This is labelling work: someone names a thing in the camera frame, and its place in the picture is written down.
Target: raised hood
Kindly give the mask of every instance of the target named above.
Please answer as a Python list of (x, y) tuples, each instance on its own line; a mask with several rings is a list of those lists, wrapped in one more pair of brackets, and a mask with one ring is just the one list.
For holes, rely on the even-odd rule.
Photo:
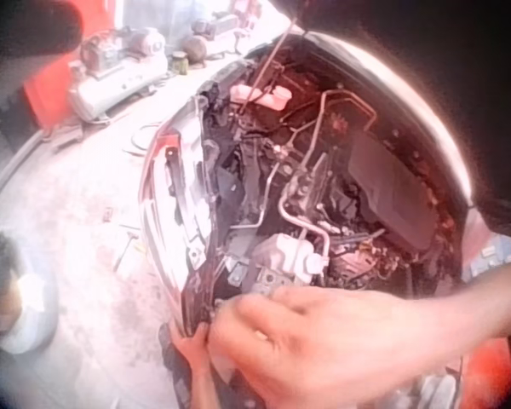
[(465, 158), (473, 202), (511, 235), (511, 2), (272, 0), (297, 25), (354, 43), (439, 113)]

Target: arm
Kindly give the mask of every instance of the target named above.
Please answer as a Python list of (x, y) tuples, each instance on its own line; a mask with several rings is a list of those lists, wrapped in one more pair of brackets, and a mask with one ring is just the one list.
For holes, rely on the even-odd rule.
[(206, 350), (208, 324), (199, 324), (192, 338), (183, 338), (174, 322), (169, 325), (172, 343), (186, 358), (192, 372), (191, 409), (220, 409)]
[(375, 399), (508, 334), (511, 264), (428, 300), (315, 287), (243, 296), (221, 307), (210, 344), (271, 406), (333, 408)]

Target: garage floor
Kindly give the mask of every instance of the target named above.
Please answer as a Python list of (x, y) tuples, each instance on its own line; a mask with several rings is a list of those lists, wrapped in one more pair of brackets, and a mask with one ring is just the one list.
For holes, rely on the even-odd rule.
[[(112, 271), (127, 232), (139, 233), (143, 157), (124, 149), (142, 125), (169, 118), (232, 58), (170, 79), (81, 144), (58, 153), (42, 144), (0, 195), (0, 230), (27, 237), (60, 287), (59, 329), (49, 347), (0, 356), (1, 395), (20, 403), (13, 407), (176, 407), (157, 339), (168, 311), (141, 241)], [(110, 222), (103, 222), (106, 210)]]

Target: engine bay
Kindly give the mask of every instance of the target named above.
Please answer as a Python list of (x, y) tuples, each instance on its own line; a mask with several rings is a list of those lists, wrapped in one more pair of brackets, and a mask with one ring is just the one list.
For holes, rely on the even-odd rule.
[[(426, 297), (458, 279), (453, 194), (421, 131), (309, 51), (284, 46), (263, 72), (265, 57), (202, 92), (220, 191), (215, 299), (280, 285)], [(232, 98), (257, 76), (255, 98)], [(284, 109), (258, 103), (276, 89)]]

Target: hand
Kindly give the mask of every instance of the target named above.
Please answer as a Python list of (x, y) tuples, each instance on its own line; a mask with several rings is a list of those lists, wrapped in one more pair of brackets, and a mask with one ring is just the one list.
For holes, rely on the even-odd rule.
[(210, 347), (233, 360), (270, 407), (337, 408), (448, 360), (454, 351), (443, 338), (456, 333), (443, 324), (452, 315), (435, 302), (374, 291), (281, 287), (271, 298), (223, 304)]
[(206, 349), (206, 338), (209, 325), (202, 322), (198, 325), (193, 337), (182, 337), (174, 320), (169, 322), (170, 339), (176, 349), (186, 358), (193, 372), (210, 370), (210, 358)]

